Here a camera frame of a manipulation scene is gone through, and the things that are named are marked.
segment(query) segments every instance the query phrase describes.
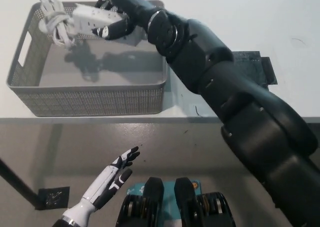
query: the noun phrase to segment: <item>white power strip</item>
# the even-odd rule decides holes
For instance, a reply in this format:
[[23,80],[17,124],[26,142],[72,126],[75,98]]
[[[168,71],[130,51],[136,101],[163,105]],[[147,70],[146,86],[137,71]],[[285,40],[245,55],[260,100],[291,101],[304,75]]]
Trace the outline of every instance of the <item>white power strip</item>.
[[77,33],[93,35],[92,29],[109,26],[122,20],[122,17],[115,11],[77,4],[76,9],[72,12],[72,19]]
[[45,15],[39,21],[39,29],[45,34],[51,34],[53,42],[67,49],[73,47],[77,34],[94,35],[92,30],[104,28],[122,20],[122,17],[109,10],[77,4],[72,12],[72,18],[65,12],[60,0],[40,0],[41,10]]

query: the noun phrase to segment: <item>electrical outlet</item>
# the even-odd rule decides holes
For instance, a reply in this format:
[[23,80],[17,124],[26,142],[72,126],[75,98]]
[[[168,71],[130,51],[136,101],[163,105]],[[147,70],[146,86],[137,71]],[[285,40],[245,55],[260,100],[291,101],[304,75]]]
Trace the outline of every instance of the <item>electrical outlet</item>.
[[114,11],[96,8],[93,6],[76,4],[72,13],[74,26],[79,34],[93,35],[92,29],[103,28],[122,20],[122,17]]

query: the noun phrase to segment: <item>white table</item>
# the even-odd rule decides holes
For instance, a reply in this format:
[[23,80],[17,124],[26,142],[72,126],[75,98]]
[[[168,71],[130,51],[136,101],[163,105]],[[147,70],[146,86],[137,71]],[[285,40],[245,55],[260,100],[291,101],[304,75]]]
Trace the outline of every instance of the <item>white table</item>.
[[[30,8],[37,1],[0,1],[0,123],[218,122],[205,101],[190,93],[172,71],[171,92],[165,93],[164,111],[159,114],[36,117],[7,87],[6,78]],[[260,51],[262,56],[270,57],[278,81],[278,85],[269,86],[270,91],[307,122],[320,122],[319,0],[162,1],[168,10],[205,23],[232,51]]]

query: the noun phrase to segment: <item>floor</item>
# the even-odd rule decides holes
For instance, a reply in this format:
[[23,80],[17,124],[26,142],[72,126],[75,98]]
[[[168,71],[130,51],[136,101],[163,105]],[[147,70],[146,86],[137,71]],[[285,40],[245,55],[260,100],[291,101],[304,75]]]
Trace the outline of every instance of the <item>floor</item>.
[[[320,136],[320,126],[312,128]],[[90,227],[114,227],[126,188],[150,176],[187,176],[202,192],[222,192],[238,227],[289,227],[271,198],[228,149],[219,124],[0,125],[1,158],[33,189],[70,186],[75,205],[95,176],[140,146],[133,175],[93,214]],[[312,157],[320,166],[319,151]],[[63,209],[36,211],[0,178],[0,226],[52,226]]]

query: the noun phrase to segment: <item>power cord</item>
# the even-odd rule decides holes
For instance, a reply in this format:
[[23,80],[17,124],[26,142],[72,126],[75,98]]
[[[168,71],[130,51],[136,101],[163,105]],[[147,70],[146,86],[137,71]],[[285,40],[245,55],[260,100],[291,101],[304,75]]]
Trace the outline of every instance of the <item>power cord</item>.
[[60,0],[40,0],[45,17],[39,22],[39,29],[44,34],[52,34],[53,42],[60,47],[70,49],[75,46],[77,35],[74,20],[65,12]]

